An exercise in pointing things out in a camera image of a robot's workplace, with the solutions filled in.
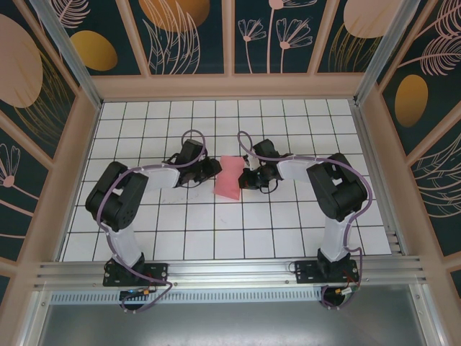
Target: white grid mat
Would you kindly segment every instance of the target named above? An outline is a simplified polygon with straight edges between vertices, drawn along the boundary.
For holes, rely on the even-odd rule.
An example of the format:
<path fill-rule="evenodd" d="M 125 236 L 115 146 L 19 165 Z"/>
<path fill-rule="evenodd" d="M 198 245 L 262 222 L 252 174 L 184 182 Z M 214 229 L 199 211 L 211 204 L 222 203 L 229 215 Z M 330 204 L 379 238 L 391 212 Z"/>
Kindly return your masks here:
<path fill-rule="evenodd" d="M 110 258 L 105 237 L 84 207 L 107 165 L 159 163 L 181 150 L 180 137 L 190 128 L 204 133 L 209 155 L 218 159 L 242 154 L 236 134 L 245 130 L 254 143 L 269 138 L 281 154 L 340 151 L 371 182 L 345 99 L 105 103 L 62 260 Z M 215 196 L 214 183 L 144 195 L 133 225 L 147 260 L 316 256 L 325 217 L 310 184 L 282 181 L 269 195 L 244 190 L 237 202 Z M 350 242 L 366 255 L 390 254 L 376 202 L 356 222 Z"/>

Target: flower illustration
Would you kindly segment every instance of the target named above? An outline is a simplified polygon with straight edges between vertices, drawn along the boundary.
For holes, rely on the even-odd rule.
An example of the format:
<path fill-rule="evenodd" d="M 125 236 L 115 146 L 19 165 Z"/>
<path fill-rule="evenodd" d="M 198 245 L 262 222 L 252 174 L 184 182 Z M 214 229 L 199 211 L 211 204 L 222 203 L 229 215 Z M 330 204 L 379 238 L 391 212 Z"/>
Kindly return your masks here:
<path fill-rule="evenodd" d="M 277 20 L 277 36 L 279 37 L 280 47 L 282 49 L 282 57 L 280 58 L 280 73 L 283 73 L 283 56 L 285 51 L 290 48 L 305 47 L 312 44 L 312 36 L 308 36 L 310 32 L 309 19 L 304 21 L 294 19 L 287 27 L 287 19 Z"/>
<path fill-rule="evenodd" d="M 296 7 L 306 7 L 315 5 L 317 0 L 269 0 L 269 6 L 271 7 L 271 17 L 269 19 L 269 34 L 267 39 L 267 73 L 271 73 L 271 36 L 272 36 L 272 23 L 274 21 L 274 12 L 278 9 L 289 9 Z"/>
<path fill-rule="evenodd" d="M 250 63 L 250 55 L 248 52 L 248 42 L 260 40 L 266 37 L 266 32 L 262 31 L 263 26 L 261 24 L 261 20 L 254 20 L 250 19 L 248 24 L 244 19 L 238 21 L 238 29 L 242 34 L 243 40 L 245 41 L 245 49 L 246 49 L 246 61 L 248 62 L 248 68 L 250 69 L 250 74 L 253 73 L 251 69 Z"/>
<path fill-rule="evenodd" d="M 19 166 L 19 158 L 21 151 L 12 146 L 11 153 L 8 153 L 8 148 L 4 143 L 0 144 L 0 186 L 14 186 L 14 176 Z"/>
<path fill-rule="evenodd" d="M 14 189 L 26 194 L 29 197 L 32 197 L 38 200 L 37 197 L 31 195 L 28 192 L 20 189 L 14 184 L 14 176 L 17 173 L 17 167 L 19 166 L 19 159 L 21 157 L 21 151 L 16 147 L 12 146 L 10 152 L 4 143 L 0 144 L 0 187 L 13 187 Z M 34 213 L 31 213 L 25 209 L 12 205 L 4 200 L 0 200 L 0 205 L 4 205 L 7 208 L 15 210 L 24 215 L 33 217 Z M 13 234 L 3 234 L 0 233 L 0 237 L 4 238 L 13 238 L 13 239 L 24 239 L 25 236 L 15 236 Z"/>
<path fill-rule="evenodd" d="M 269 0 L 269 6 L 273 9 L 283 9 L 284 7 L 305 7 L 314 5 L 317 0 Z"/>

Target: floral line drawing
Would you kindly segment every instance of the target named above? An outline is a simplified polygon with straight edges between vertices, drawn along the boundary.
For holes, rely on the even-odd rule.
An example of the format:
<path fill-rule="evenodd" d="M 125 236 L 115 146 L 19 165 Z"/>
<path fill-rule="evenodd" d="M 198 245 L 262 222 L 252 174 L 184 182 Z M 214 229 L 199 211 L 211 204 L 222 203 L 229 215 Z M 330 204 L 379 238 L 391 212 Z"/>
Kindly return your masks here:
<path fill-rule="evenodd" d="M 266 32 L 262 31 L 263 26 L 261 24 L 260 19 L 258 20 L 250 19 L 248 21 L 248 24 L 246 24 L 246 21 L 244 19 L 239 20 L 238 29 L 240 30 L 240 33 L 242 34 L 242 38 L 245 41 L 246 61 L 248 63 L 248 68 L 250 69 L 250 74 L 252 74 L 253 70 L 251 69 L 250 55 L 248 52 L 248 42 L 265 38 Z"/>
<path fill-rule="evenodd" d="M 287 27 L 286 18 L 277 20 L 277 36 L 282 49 L 282 57 L 280 58 L 281 74 L 283 74 L 283 57 L 287 49 L 305 47 L 312 44 L 312 36 L 308 36 L 310 32 L 308 23 L 309 19 L 304 21 L 294 19 Z"/>
<path fill-rule="evenodd" d="M 449 218 L 461 213 L 461 134 L 445 149 L 421 157 L 413 170 L 429 216 Z M 430 187 L 421 186 L 429 183 Z"/>
<path fill-rule="evenodd" d="M 398 68 L 419 61 L 424 74 L 447 76 L 447 72 L 461 61 L 461 0 L 444 0 L 437 19 L 420 31 L 416 38 L 432 27 L 439 37 L 428 43 L 421 57 L 401 63 Z"/>
<path fill-rule="evenodd" d="M 4 143 L 0 144 L 0 187 L 12 187 L 28 197 L 38 200 L 37 196 L 34 196 L 15 185 L 14 178 L 17 173 L 20 158 L 21 151 L 16 146 L 12 146 L 11 151 L 8 152 L 6 145 Z M 0 200 L 0 204 L 30 217 L 34 215 L 33 213 L 12 205 L 11 203 L 5 202 L 4 200 Z"/>
<path fill-rule="evenodd" d="M 143 1 L 150 17 L 160 23 L 159 26 L 167 28 L 161 30 L 143 19 L 151 40 L 149 67 L 154 74 L 184 74 L 190 68 L 194 69 L 192 74 L 195 74 L 200 64 L 200 38 L 190 14 L 184 14 L 180 5 L 176 3 L 178 21 L 165 0 L 158 0 L 160 9 L 151 0 Z"/>
<path fill-rule="evenodd" d="M 428 25 L 424 30 L 420 31 L 419 34 L 415 37 L 418 38 L 422 36 L 427 30 L 431 29 L 433 26 L 436 27 L 436 31 L 445 37 L 451 37 L 456 35 L 461 30 L 461 25 L 457 21 L 461 18 L 459 13 L 461 12 L 461 1 L 460 0 L 448 0 L 440 6 L 439 13 L 437 14 L 437 19 Z"/>
<path fill-rule="evenodd" d="M 83 23 L 86 16 L 91 11 L 88 8 L 88 0 L 48 0 L 51 7 L 53 8 L 60 24 L 68 29 L 76 29 L 81 23 Z M 38 22 L 42 31 L 45 32 L 42 20 L 38 17 Z M 59 57 L 63 61 L 63 55 L 58 49 Z"/>
<path fill-rule="evenodd" d="M 271 15 L 269 19 L 269 34 L 267 36 L 267 73 L 271 73 L 271 38 L 272 38 L 272 24 L 274 22 L 274 13 L 276 10 L 284 8 L 297 8 L 311 6 L 317 3 L 317 0 L 269 0 L 271 7 Z"/>

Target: black grid line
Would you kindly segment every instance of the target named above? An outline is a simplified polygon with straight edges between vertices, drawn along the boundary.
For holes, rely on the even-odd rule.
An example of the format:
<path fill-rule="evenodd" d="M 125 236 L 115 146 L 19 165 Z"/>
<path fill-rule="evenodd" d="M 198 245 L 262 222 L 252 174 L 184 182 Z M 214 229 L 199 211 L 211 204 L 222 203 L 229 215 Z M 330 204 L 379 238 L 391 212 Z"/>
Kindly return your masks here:
<path fill-rule="evenodd" d="M 216 155 L 216 101 L 214 102 L 215 106 L 215 155 Z M 213 189 L 216 188 L 216 180 L 213 180 Z M 213 259 L 216 259 L 216 194 L 213 193 L 213 202 L 215 206 L 213 207 Z"/>
<path fill-rule="evenodd" d="M 166 133 L 168 134 L 168 130 L 169 130 L 169 126 L 170 126 L 170 113 L 171 113 L 171 102 L 169 104 L 170 108 L 169 108 L 169 111 L 168 111 L 168 124 L 166 125 Z M 166 158 L 166 142 L 165 142 L 165 150 L 164 150 L 164 158 Z M 155 238 L 155 242 L 154 242 L 154 245 L 153 245 L 153 254 L 152 254 L 152 258 L 156 258 L 156 248 L 157 248 L 157 233 L 158 233 L 158 220 L 160 218 L 160 202 L 161 202 L 161 190 L 160 192 L 158 193 L 158 210 L 157 210 L 157 222 L 156 222 L 156 238 Z"/>
<path fill-rule="evenodd" d="M 352 227 L 355 227 L 355 228 L 358 228 L 358 227 L 362 227 L 362 228 L 368 228 L 368 227 L 384 227 L 384 225 L 382 224 L 376 224 L 376 225 L 366 225 L 366 226 L 358 226 L 356 223 L 354 223 L 352 225 Z M 300 227 L 274 227 L 274 229 L 299 229 Z M 321 229 L 322 226 L 310 226 L 310 227 L 307 227 L 307 226 L 304 226 L 304 227 L 301 227 L 302 229 Z M 270 228 L 266 227 L 259 227 L 259 228 L 254 228 L 254 229 L 246 229 L 247 231 L 266 231 L 266 230 L 269 230 Z M 211 231 L 214 231 L 215 229 L 193 229 L 193 230 L 189 230 L 191 232 L 211 232 Z M 216 231 L 219 231 L 219 232 L 227 232 L 227 231 L 241 231 L 241 229 L 217 229 Z M 134 230 L 135 233 L 154 233 L 154 232 L 160 232 L 160 233 L 169 233 L 169 232 L 184 232 L 184 229 L 172 229 L 172 230 L 159 230 L 159 231 L 154 231 L 154 230 L 142 230 L 142 231 L 136 231 Z M 73 234 L 96 234 L 98 233 L 98 231 L 93 231 L 93 232 L 84 232 L 84 231 L 77 231 L 77 232 L 73 232 Z"/>
<path fill-rule="evenodd" d="M 289 153 L 292 153 L 291 151 L 291 147 L 290 147 L 290 136 L 288 135 L 288 124 L 287 124 L 287 115 L 285 113 L 285 104 L 284 102 L 282 102 L 282 108 L 283 108 L 283 115 L 284 115 L 284 118 L 285 118 L 285 127 L 287 129 L 287 140 L 288 140 L 288 152 Z M 303 228 L 301 227 L 301 210 L 300 210 L 300 203 L 299 203 L 299 200 L 297 200 L 297 191 L 296 191 L 296 185 L 295 185 L 295 182 L 293 182 L 293 187 L 295 189 L 295 199 L 296 199 L 296 208 L 297 208 L 297 218 L 300 222 L 300 232 L 301 232 L 301 241 L 303 242 L 303 252 L 304 252 L 304 257 L 305 257 L 305 245 L 304 245 L 304 235 L 303 235 Z"/>
<path fill-rule="evenodd" d="M 330 104 L 327 102 L 326 106 L 328 108 L 328 113 L 330 113 L 330 121 L 331 121 L 331 126 L 333 126 L 333 133 L 334 133 L 334 138 L 336 140 L 336 145 L 338 146 L 338 151 L 341 152 L 341 150 L 339 148 L 338 137 L 336 135 L 336 128 L 334 127 L 334 123 L 333 123 L 333 117 L 331 116 Z M 357 232 L 359 233 L 360 245 L 362 245 L 363 255 L 365 255 L 365 248 L 363 246 L 362 235 L 360 234 L 360 227 L 359 227 L 359 223 L 357 222 L 357 220 L 355 220 L 355 225 L 357 227 Z M 349 229 L 349 233 L 350 233 L 350 235 L 349 235 L 349 238 L 350 238 L 350 236 L 352 235 L 352 229 Z"/>
<path fill-rule="evenodd" d="M 193 123 L 194 123 L 194 101 L 192 101 L 192 108 L 191 108 L 191 120 L 190 120 L 190 129 L 192 129 L 192 126 L 193 126 Z M 187 202 L 189 199 L 189 183 L 187 183 L 187 189 L 186 189 L 186 213 L 184 214 L 184 248 L 183 248 L 183 251 L 182 251 L 182 259 L 185 260 L 186 259 L 186 241 L 187 241 L 187 238 L 186 238 L 186 234 L 187 234 L 187 206 L 189 205 L 189 203 Z"/>
<path fill-rule="evenodd" d="M 240 105 L 237 101 L 237 123 L 238 123 L 238 132 L 240 132 Z M 238 146 L 238 154 L 242 156 L 242 148 Z M 242 210 L 242 238 L 243 238 L 243 258 L 246 258 L 245 255 L 245 213 L 243 212 L 243 192 L 240 189 L 241 196 L 241 210 Z"/>
<path fill-rule="evenodd" d="M 259 106 L 261 108 L 262 138 L 264 140 L 264 139 L 266 139 L 266 136 L 264 134 L 264 121 L 262 120 L 263 119 L 263 112 L 262 112 L 261 100 L 259 100 Z M 274 258 L 275 258 L 276 254 L 275 254 L 274 221 L 272 220 L 272 204 L 271 204 L 271 195 L 270 195 L 270 193 L 267 195 L 267 199 L 269 200 L 269 214 L 271 216 L 272 250 L 274 251 Z"/>
<path fill-rule="evenodd" d="M 123 119 L 125 118 L 126 110 L 127 110 L 127 103 L 125 103 L 125 108 L 123 109 L 122 123 L 123 123 Z M 120 135 L 121 132 L 122 132 L 122 126 L 120 126 L 119 135 Z M 117 155 L 117 147 L 118 147 L 118 140 L 117 140 L 117 145 L 115 146 L 114 160 L 115 160 L 115 157 Z M 91 258 L 92 261 L 94 261 L 94 256 L 96 255 L 96 248 L 98 246 L 98 239 L 99 239 L 99 234 L 100 233 L 101 233 L 101 229 L 98 229 L 98 234 L 96 235 L 96 244 L 94 245 L 93 257 Z"/>

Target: pink block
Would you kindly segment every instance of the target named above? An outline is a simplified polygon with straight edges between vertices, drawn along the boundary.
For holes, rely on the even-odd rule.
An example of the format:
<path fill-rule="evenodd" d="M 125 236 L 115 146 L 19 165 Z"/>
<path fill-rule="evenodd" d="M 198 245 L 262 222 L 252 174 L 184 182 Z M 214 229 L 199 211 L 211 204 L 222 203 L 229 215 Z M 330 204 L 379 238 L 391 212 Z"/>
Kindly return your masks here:
<path fill-rule="evenodd" d="M 216 176 L 215 195 L 240 200 L 238 178 L 242 175 L 245 161 L 237 156 L 221 156 L 220 174 Z"/>

